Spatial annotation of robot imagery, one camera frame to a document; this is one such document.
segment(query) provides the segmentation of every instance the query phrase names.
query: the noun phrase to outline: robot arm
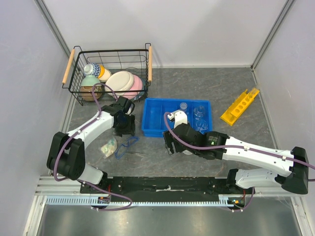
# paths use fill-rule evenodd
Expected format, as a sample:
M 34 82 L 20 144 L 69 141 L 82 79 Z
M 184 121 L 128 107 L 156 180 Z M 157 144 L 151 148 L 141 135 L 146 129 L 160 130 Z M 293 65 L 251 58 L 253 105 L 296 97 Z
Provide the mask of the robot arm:
M 66 147 L 68 153 L 63 151 L 57 172 L 71 180 L 80 179 L 99 184 L 105 173 L 85 163 L 85 149 L 95 138 L 110 128 L 114 128 L 115 134 L 118 136 L 125 134 L 133 136 L 135 134 L 135 117 L 130 115 L 133 109 L 134 104 L 130 100 L 120 97 L 115 104 L 103 106 L 99 117 L 99 113 L 97 113 L 80 127 L 67 133 L 58 132 L 55 134 L 49 151 L 47 167 L 50 170 L 54 169 L 62 146 L 69 137 L 78 132 L 79 134 Z M 97 120 L 94 123 L 82 130 L 84 126 L 95 118 Z
M 290 150 L 277 150 L 249 144 L 226 134 L 219 132 L 207 132 L 201 134 L 195 131 L 187 122 L 187 115 L 182 111 L 175 111 L 168 116 L 175 122 L 173 132 L 184 142 L 197 147 L 211 146 L 243 146 L 240 148 L 218 148 L 210 150 L 199 150 L 185 146 L 176 140 L 169 131 L 164 132 L 166 147 L 170 154 L 189 151 L 205 159 L 232 160 L 252 164 L 261 169 L 255 170 L 230 170 L 228 181 L 236 186 L 247 189 L 250 187 L 281 186 L 284 190 L 307 194 L 308 192 L 308 167 L 286 160 L 287 157 L 308 162 L 306 152 L 303 148 L 295 147 Z M 272 156 L 282 155 L 283 159 Z

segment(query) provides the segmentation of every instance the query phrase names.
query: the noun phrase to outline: brown bowl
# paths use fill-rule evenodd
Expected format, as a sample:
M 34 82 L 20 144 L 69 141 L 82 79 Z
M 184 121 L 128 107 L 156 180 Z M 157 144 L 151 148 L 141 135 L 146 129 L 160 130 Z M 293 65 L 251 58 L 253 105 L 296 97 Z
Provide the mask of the brown bowl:
M 92 86 L 83 86 L 80 88 L 80 91 L 81 92 L 91 92 L 92 88 L 93 88 Z M 95 91 L 96 99 L 99 99 L 102 95 L 102 93 L 101 93 L 102 86 L 96 86 L 94 91 Z M 80 95 L 83 98 L 83 100 L 85 100 L 85 101 L 94 101 L 94 98 L 93 98 L 91 93 L 81 93 Z

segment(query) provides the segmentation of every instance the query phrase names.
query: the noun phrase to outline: pink plate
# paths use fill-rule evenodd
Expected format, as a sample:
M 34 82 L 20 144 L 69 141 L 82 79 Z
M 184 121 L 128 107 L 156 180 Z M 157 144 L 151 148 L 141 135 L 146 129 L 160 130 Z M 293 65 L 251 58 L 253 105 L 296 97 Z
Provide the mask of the pink plate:
M 129 91 L 142 90 L 142 80 L 136 75 L 133 75 L 133 79 L 134 79 L 134 82 L 133 82 L 132 87 L 129 89 Z M 133 99 L 139 93 L 141 92 L 126 92 L 123 95 L 123 97 L 128 98 L 128 99 Z

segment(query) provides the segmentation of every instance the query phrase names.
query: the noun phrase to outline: blue patterned cup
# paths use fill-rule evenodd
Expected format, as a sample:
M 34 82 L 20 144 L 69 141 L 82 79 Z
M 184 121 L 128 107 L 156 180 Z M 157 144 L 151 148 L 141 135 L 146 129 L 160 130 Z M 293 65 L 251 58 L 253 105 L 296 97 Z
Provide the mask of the blue patterned cup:
M 87 64 L 84 66 L 84 75 L 95 75 L 98 77 L 100 74 L 100 66 L 96 63 Z

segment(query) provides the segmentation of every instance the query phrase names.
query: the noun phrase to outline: blue plastic container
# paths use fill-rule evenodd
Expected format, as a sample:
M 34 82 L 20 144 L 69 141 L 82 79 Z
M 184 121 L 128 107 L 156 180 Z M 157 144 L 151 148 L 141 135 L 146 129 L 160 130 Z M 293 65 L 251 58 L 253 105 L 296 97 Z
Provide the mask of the blue plastic container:
M 208 129 L 205 132 L 212 131 L 211 105 L 206 100 L 182 100 L 182 99 L 168 99 L 168 98 L 147 98 L 144 103 L 144 112 L 142 117 L 142 131 L 147 137 L 163 137 L 163 132 L 166 131 L 164 124 L 164 113 L 174 112 L 180 110 L 180 104 L 186 102 L 187 117 L 190 125 L 196 129 L 196 122 L 193 118 L 193 110 L 196 107 L 205 107 L 204 120 L 208 123 Z M 171 128 L 174 128 L 174 122 L 168 120 Z

